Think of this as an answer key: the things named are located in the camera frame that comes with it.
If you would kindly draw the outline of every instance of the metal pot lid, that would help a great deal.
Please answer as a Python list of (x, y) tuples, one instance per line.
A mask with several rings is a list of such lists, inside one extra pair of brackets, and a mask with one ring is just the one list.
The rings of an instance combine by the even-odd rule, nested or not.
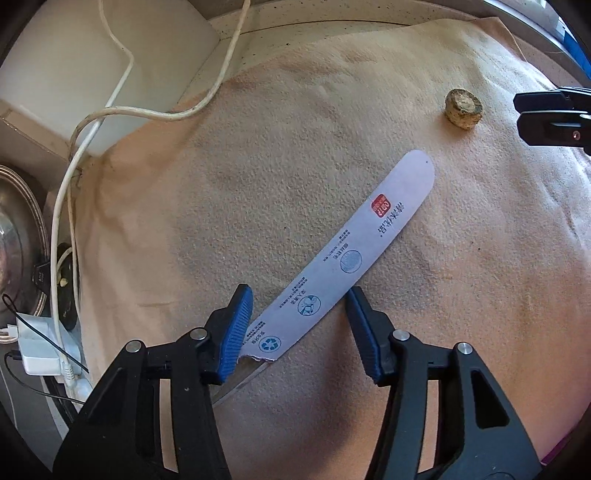
[[(33, 273), (48, 252), (41, 209), (31, 189), (0, 165), (0, 293), (10, 295), (19, 312), (40, 315), (45, 306), (46, 295), (33, 283)], [(7, 323), (16, 321), (0, 301), (0, 328)]]

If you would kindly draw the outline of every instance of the metal rivet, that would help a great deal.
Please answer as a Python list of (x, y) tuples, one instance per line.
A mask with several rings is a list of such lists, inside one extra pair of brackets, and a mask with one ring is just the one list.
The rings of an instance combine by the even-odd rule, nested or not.
[(207, 338), (207, 330), (205, 328), (195, 328), (189, 333), (193, 340), (205, 340)]
[(460, 353), (463, 353), (464, 355), (470, 355), (474, 351), (472, 345), (466, 342), (458, 343), (457, 349), (460, 351)]
[(401, 342), (406, 342), (410, 338), (410, 333), (408, 333), (406, 330), (394, 330), (392, 332), (392, 336), (396, 340), (400, 340)]
[(137, 353), (141, 350), (141, 348), (142, 348), (142, 342), (140, 342), (139, 340), (131, 340), (130, 342), (127, 343), (127, 345), (125, 345), (125, 349), (129, 353)]

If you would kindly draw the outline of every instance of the black cable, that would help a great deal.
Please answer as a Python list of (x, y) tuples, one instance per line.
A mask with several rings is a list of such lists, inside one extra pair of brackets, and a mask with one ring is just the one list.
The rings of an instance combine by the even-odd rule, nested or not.
[(8, 371), (8, 373), (10, 374), (10, 376), (13, 377), (14, 381), (17, 382), (19, 385), (22, 385), (23, 387), (28, 388), (29, 390), (33, 390), (35, 393), (38, 393), (39, 395), (43, 395), (44, 397), (59, 398), (61, 400), (68, 400), (68, 401), (71, 401), (71, 402), (74, 402), (74, 403), (79, 403), (80, 405), (84, 405), (84, 402), (83, 401), (76, 400), (75, 398), (62, 397), (61, 395), (54, 395), (52, 393), (44, 392), (43, 390), (37, 390), (36, 388), (33, 388), (30, 385), (27, 385), (20, 378), (18, 378), (14, 373), (12, 373), (12, 370), (10, 370), (10, 367), (8, 366), (8, 357), (14, 359), (12, 357), (12, 352), (7, 352), (4, 355), (4, 365), (6, 366), (6, 370)]
[(34, 326), (32, 326), (26, 320), (23, 320), (23, 318), (18, 314), (17, 307), (16, 307), (16, 305), (12, 301), (12, 298), (10, 298), (9, 295), (3, 293), (2, 294), (2, 301), (4, 302), (4, 305), (6, 305), (6, 308), (10, 311), (10, 313), (12, 313), (17, 319), (19, 319), (21, 322), (23, 322), (25, 325), (27, 325), (33, 332), (35, 332), (41, 338), (43, 338), (44, 340), (46, 340), (47, 342), (49, 342), (50, 344), (52, 344), (55, 348), (57, 348), (61, 353), (63, 353), (70, 360), (72, 360), (76, 365), (78, 365), (86, 373), (90, 373), (88, 371), (88, 369), (84, 365), (82, 365), (78, 360), (76, 360), (73, 356), (71, 356), (68, 352), (66, 352), (62, 347), (60, 347), (58, 344), (56, 344), (50, 338), (48, 338), (45, 335), (43, 335), (39, 330), (37, 330)]

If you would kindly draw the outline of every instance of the red square logo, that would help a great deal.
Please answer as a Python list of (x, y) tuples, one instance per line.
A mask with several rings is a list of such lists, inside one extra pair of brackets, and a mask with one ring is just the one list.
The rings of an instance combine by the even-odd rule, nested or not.
[(389, 202), (389, 200), (386, 198), (386, 195), (383, 194), (379, 194), (378, 198), (376, 198), (372, 203), (371, 203), (371, 208), (372, 210), (376, 213), (376, 215), (378, 215), (380, 218), (382, 218), (384, 215), (386, 215), (386, 213), (388, 213), (388, 210), (390, 210), (390, 207), (392, 206), (392, 204)]

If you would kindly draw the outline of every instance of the cork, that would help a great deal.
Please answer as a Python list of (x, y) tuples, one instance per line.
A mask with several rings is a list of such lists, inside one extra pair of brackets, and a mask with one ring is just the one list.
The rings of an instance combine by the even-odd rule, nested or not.
[(467, 90), (455, 88), (445, 99), (445, 116), (455, 126), (471, 130), (482, 118), (482, 104)]

